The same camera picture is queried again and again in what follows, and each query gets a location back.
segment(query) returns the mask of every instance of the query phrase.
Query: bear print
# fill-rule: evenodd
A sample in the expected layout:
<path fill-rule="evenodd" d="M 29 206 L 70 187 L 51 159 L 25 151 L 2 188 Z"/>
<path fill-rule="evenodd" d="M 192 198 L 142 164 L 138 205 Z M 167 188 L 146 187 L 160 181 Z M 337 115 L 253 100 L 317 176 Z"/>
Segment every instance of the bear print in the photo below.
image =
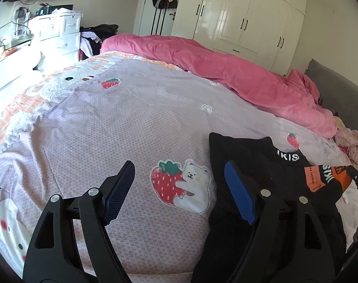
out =
<path fill-rule="evenodd" d="M 17 213 L 18 208 L 11 199 L 0 202 L 0 239 L 17 267 L 13 267 L 14 271 L 21 275 L 31 235 L 16 219 Z"/>
<path fill-rule="evenodd" d="M 204 212 L 209 205 L 209 170 L 187 160 L 182 178 L 184 181 L 176 181 L 175 186 L 186 191 L 186 194 L 182 198 L 174 197 L 174 205 L 192 213 Z"/>

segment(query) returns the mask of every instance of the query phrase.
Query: white wall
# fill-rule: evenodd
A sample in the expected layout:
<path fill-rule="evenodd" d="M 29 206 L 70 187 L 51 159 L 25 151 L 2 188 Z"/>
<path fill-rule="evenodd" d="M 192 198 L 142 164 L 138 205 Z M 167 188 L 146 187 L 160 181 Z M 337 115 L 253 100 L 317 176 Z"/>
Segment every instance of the white wall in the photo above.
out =
<path fill-rule="evenodd" d="M 35 12 L 43 2 L 51 5 L 74 4 L 75 10 L 83 12 L 82 26 L 118 24 L 119 33 L 132 33 L 138 4 L 138 0 L 38 0 L 34 5 L 26 7 Z M 20 6 L 22 4 L 19 2 L 0 3 L 0 27 L 10 21 L 13 10 Z"/>
<path fill-rule="evenodd" d="M 356 0 L 307 0 L 291 69 L 304 71 L 312 58 L 358 85 Z"/>

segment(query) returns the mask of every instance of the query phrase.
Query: drawer handle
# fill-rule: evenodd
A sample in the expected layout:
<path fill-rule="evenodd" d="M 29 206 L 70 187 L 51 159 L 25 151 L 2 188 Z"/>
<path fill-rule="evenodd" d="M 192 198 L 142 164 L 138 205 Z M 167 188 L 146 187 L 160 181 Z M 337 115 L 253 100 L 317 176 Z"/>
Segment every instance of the drawer handle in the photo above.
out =
<path fill-rule="evenodd" d="M 68 44 L 62 44 L 62 45 L 59 45 L 58 47 L 56 47 L 56 49 L 66 47 L 67 45 L 68 45 Z"/>

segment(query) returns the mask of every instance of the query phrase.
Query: pink plush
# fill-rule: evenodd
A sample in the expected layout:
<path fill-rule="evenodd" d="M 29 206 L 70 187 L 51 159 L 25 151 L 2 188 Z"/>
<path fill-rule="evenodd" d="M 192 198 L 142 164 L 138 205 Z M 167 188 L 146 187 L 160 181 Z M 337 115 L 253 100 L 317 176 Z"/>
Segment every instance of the pink plush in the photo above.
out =
<path fill-rule="evenodd" d="M 309 77 L 293 70 L 288 78 L 245 59 L 208 50 L 194 40 L 120 34 L 106 39 L 101 53 L 122 51 L 164 61 L 197 76 L 221 83 L 244 100 L 277 117 L 332 138 L 337 130 L 332 113 L 318 106 L 319 91 Z"/>

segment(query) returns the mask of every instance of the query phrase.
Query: pile of clothes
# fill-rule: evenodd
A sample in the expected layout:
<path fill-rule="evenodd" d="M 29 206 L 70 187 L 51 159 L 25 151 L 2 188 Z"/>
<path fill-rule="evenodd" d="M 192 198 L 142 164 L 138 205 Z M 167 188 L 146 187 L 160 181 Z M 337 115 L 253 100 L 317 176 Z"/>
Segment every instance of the pile of clothes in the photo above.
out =
<path fill-rule="evenodd" d="M 117 24 L 101 24 L 96 27 L 80 27 L 79 60 L 83 61 L 100 54 L 103 41 L 117 34 Z"/>
<path fill-rule="evenodd" d="M 358 131 L 348 129 L 343 121 L 335 116 L 337 132 L 333 140 L 351 160 L 353 167 L 358 170 Z"/>

